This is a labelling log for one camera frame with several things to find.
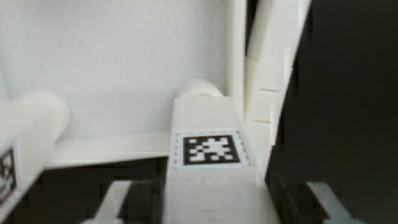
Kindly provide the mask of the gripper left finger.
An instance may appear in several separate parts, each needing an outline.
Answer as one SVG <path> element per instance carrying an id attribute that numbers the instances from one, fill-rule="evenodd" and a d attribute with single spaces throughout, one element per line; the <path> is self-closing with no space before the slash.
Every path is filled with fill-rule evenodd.
<path id="1" fill-rule="evenodd" d="M 83 224 L 155 224 L 157 188 L 150 180 L 115 181 L 97 214 Z"/>

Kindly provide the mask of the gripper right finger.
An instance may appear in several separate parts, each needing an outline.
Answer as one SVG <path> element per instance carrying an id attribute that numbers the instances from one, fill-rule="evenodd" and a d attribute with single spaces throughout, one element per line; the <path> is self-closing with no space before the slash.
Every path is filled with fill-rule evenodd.
<path id="1" fill-rule="evenodd" d="M 282 224 L 367 224 L 326 182 L 289 184 L 280 176 L 269 176 L 269 190 Z"/>

